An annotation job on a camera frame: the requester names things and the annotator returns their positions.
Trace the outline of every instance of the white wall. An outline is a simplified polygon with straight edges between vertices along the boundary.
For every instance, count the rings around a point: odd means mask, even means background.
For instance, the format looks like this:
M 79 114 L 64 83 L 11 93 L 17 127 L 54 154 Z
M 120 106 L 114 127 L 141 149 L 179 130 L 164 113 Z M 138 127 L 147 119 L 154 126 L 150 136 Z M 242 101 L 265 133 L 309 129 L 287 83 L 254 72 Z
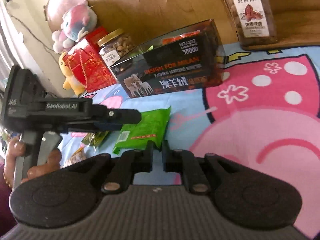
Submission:
M 8 3 L 7 8 L 12 15 L 22 20 L 36 37 L 51 48 L 53 44 L 51 31 L 43 13 L 43 5 L 47 1 L 13 0 Z M 23 44 L 20 44 L 20 46 L 18 44 L 18 51 L 22 49 L 21 54 L 24 55 L 24 59 L 21 60 L 24 67 L 36 73 L 47 90 L 60 96 L 72 96 L 74 94 L 72 90 L 63 90 L 62 88 L 65 78 L 55 60 L 44 50 L 42 44 L 35 40 L 18 21 L 12 18 L 11 20 L 17 31 L 22 32 L 24 36 L 23 43 L 26 48 L 24 49 Z M 58 60 L 59 55 L 53 54 L 55 59 Z

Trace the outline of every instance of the green plastic bag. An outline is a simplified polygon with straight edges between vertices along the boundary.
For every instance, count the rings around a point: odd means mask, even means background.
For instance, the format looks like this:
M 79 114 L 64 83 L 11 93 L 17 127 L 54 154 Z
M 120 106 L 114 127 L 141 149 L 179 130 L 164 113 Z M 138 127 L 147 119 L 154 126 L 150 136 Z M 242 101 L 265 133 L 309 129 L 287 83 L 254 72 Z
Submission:
M 141 113 L 138 124 L 123 125 L 115 147 L 114 154 L 121 149 L 145 149 L 148 141 L 154 141 L 160 148 L 165 128 L 170 118 L 171 107 Z
M 108 137 L 108 135 L 109 131 L 88 133 L 81 142 L 85 145 L 93 146 L 94 149 L 96 149 Z

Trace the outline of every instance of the black plastic bracket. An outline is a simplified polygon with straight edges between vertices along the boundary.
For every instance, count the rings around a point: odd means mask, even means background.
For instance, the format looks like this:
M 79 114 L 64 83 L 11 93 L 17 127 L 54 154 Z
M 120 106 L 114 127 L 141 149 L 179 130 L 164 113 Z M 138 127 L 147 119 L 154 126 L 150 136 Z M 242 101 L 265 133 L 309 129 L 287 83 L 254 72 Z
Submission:
M 202 195 L 210 192 L 209 181 L 192 152 L 171 150 L 165 140 L 162 142 L 162 162 L 165 172 L 178 172 L 182 175 L 183 184 L 190 193 Z
M 292 225 L 302 199 L 290 184 L 214 154 L 204 157 L 210 198 L 220 213 L 243 227 L 273 230 Z
M 154 142 L 148 141 L 145 150 L 124 152 L 101 187 L 105 194 L 118 194 L 128 189 L 133 175 L 152 171 Z
M 10 196 L 11 212 L 19 222 L 37 228 L 73 224 L 96 207 L 99 191 L 92 180 L 111 166 L 110 154 L 100 154 L 23 183 Z

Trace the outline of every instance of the barcode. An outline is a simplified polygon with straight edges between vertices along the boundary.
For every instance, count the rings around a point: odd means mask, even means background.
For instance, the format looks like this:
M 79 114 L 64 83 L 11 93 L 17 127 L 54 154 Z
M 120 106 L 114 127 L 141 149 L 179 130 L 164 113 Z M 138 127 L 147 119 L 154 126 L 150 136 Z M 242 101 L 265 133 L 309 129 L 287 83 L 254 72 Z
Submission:
M 125 142 L 129 136 L 130 131 L 123 131 L 119 137 L 117 142 Z

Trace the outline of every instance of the white flower pattern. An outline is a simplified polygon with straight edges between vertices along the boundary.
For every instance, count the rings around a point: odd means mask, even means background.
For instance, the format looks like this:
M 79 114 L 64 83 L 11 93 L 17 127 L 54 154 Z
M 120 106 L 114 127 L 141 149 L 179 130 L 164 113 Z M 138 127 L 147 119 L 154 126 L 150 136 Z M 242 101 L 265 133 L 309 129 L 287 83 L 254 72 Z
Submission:
M 231 95 L 231 96 L 229 95 L 230 91 L 234 92 L 234 91 L 237 91 L 237 90 L 240 90 L 237 95 L 235 95 L 235 96 L 234 95 Z M 229 85 L 227 90 L 220 91 L 217 94 L 217 97 L 218 98 L 224 98 L 226 100 L 226 103 L 228 105 L 230 105 L 233 102 L 233 100 L 236 100 L 238 102 L 246 101 L 249 98 L 249 96 L 246 94 L 246 92 L 248 92 L 248 90 L 249 89 L 247 87 L 244 87 L 244 86 L 237 87 L 236 85 Z
M 265 71 L 269 71 L 270 74 L 277 74 L 278 70 L 282 69 L 281 67 L 279 67 L 278 63 L 267 63 L 264 65 L 265 68 L 263 70 Z

